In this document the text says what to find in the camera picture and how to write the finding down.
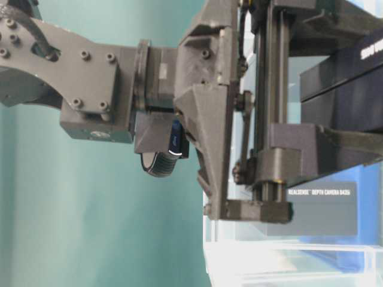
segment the clear acrylic box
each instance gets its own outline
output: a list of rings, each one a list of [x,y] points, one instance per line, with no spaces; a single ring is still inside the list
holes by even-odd
[[[383,11],[383,3],[380,1],[353,2],[370,12],[383,14],[380,13]],[[253,36],[249,25],[246,37],[245,51],[250,68],[242,88],[254,92],[256,63],[252,53]],[[323,59],[290,59],[290,123],[300,122],[299,74]],[[239,158],[241,148],[240,114],[235,115],[234,123],[230,169]],[[259,222],[210,221],[204,216],[203,249],[206,271],[212,286],[383,286],[381,166],[356,167],[329,177],[327,181],[336,179],[357,183],[357,212],[355,217],[350,215],[350,220],[355,222],[354,234],[307,236],[307,230],[311,228],[315,231],[319,228],[319,223],[312,223],[311,220],[295,225],[291,234],[286,234],[286,228],[278,234],[278,227]],[[236,186],[230,178],[229,198],[250,199],[251,193]],[[326,222],[324,225],[332,225],[335,230],[336,227],[342,229],[342,221],[331,218],[326,211],[321,216],[327,220],[322,221]]]

